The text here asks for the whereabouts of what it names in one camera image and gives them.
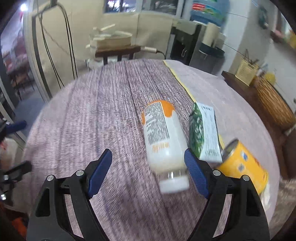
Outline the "yellow can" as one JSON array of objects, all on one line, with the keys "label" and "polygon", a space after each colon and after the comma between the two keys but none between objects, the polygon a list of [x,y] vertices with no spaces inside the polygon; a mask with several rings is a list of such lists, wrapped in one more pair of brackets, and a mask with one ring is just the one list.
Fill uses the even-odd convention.
[{"label": "yellow can", "polygon": [[217,169],[225,176],[240,178],[249,176],[258,194],[263,192],[268,182],[268,172],[259,161],[238,140],[232,140],[222,151],[222,164]]}]

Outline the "window with metal frame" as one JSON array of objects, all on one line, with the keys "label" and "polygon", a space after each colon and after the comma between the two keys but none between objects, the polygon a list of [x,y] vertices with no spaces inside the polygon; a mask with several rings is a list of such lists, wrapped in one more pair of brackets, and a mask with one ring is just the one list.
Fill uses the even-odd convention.
[{"label": "window with metal frame", "polygon": [[140,13],[154,11],[177,17],[189,15],[193,1],[182,0],[114,0],[104,1],[104,13]]}]

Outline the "black water dispenser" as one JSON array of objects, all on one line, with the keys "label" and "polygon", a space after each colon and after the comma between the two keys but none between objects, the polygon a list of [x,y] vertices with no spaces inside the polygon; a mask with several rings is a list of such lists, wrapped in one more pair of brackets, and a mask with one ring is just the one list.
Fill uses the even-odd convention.
[{"label": "black water dispenser", "polygon": [[223,34],[220,30],[221,28],[213,23],[177,20],[170,59],[213,73],[225,57],[222,50],[224,41],[221,39]]}]

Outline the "purple striped tablecloth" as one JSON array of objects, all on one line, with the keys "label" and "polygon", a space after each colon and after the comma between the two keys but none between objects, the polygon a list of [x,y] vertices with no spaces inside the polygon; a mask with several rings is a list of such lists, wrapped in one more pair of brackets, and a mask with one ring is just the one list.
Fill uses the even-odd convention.
[{"label": "purple striped tablecloth", "polygon": [[132,60],[90,71],[47,103],[35,120],[23,158],[32,162],[15,205],[31,213],[48,175],[63,178],[110,149],[113,160],[91,199],[111,240],[186,240],[206,199],[189,190],[163,195],[149,169],[141,114],[152,101],[173,104],[184,132],[194,101],[214,107],[224,142],[238,138],[269,172],[267,219],[274,213],[280,171],[272,139],[254,109],[216,76],[178,61]]}]

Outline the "yellow soap dispenser bottle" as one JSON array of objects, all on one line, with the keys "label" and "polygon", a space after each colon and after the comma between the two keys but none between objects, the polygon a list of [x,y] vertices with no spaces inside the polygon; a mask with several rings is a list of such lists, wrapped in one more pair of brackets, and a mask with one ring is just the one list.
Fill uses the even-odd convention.
[{"label": "yellow soap dispenser bottle", "polygon": [[267,71],[264,75],[264,78],[271,84],[275,85],[276,83],[276,70],[274,69],[273,71]]}]

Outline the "blue water jug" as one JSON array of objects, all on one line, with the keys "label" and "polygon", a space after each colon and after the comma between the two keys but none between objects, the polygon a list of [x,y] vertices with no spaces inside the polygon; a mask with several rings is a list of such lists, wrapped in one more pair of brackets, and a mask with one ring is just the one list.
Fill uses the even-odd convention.
[{"label": "blue water jug", "polygon": [[221,27],[229,8],[229,0],[196,0],[192,3],[190,20]]}]

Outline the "wooden chair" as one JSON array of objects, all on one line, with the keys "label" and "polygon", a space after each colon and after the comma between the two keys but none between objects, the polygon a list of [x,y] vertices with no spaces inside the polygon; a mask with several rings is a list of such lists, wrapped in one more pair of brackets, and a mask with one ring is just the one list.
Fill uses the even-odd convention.
[{"label": "wooden chair", "polygon": [[103,64],[108,64],[108,57],[116,56],[117,61],[120,62],[124,55],[128,56],[128,60],[132,60],[135,53],[141,51],[141,47],[138,45],[121,46],[109,49],[97,49],[95,52],[95,58],[103,58]]}]

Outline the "green packet on wall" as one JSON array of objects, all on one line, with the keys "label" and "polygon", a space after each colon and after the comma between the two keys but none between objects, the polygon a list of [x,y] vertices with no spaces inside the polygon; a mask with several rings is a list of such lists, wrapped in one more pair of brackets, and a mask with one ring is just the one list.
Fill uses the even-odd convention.
[{"label": "green packet on wall", "polygon": [[258,24],[260,28],[266,30],[269,27],[268,24],[268,13],[265,7],[259,6],[258,8]]}]

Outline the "floral cloth cover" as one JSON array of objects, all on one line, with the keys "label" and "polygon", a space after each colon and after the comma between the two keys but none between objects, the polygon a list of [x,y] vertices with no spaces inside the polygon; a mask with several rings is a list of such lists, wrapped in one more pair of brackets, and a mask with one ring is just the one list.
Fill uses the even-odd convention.
[{"label": "floral cloth cover", "polygon": [[295,179],[280,180],[275,211],[269,223],[270,236],[274,237],[295,208]]}]

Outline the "chopstick holder box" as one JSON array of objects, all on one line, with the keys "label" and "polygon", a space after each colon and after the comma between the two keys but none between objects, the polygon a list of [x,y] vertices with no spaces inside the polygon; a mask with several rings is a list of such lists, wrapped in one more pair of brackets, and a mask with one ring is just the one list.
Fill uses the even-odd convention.
[{"label": "chopstick holder box", "polygon": [[235,77],[245,85],[250,86],[259,69],[258,61],[258,59],[251,59],[248,50],[245,49]]}]

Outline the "white orange plastic bottle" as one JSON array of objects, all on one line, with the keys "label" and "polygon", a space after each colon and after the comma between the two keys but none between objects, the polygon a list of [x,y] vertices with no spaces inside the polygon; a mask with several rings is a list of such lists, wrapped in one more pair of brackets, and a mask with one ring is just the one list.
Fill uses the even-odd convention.
[{"label": "white orange plastic bottle", "polygon": [[148,165],[155,174],[162,194],[188,190],[190,187],[184,161],[188,148],[174,106],[156,100],[142,112],[145,149]]}]

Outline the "woven wicker basket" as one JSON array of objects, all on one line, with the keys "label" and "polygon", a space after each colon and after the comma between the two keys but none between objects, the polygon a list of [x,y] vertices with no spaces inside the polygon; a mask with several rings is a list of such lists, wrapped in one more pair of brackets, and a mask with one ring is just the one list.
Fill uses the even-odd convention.
[{"label": "woven wicker basket", "polygon": [[275,124],[284,132],[291,129],[295,125],[295,114],[281,94],[264,77],[254,77],[252,83],[259,101]]}]

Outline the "crumpled white tissue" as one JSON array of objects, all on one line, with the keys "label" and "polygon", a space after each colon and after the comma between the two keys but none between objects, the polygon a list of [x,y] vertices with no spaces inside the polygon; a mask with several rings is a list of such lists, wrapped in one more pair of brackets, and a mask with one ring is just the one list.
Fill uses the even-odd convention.
[{"label": "crumpled white tissue", "polygon": [[271,198],[270,184],[268,181],[265,189],[260,194],[260,200],[261,200],[264,211],[267,211],[270,208],[270,198]]}]

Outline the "green white carton box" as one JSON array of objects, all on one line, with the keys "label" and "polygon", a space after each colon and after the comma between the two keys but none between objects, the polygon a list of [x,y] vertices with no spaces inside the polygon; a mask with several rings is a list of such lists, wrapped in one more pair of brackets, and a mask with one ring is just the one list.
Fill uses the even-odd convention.
[{"label": "green white carton box", "polygon": [[222,163],[214,108],[196,102],[189,115],[189,147],[208,163]]}]

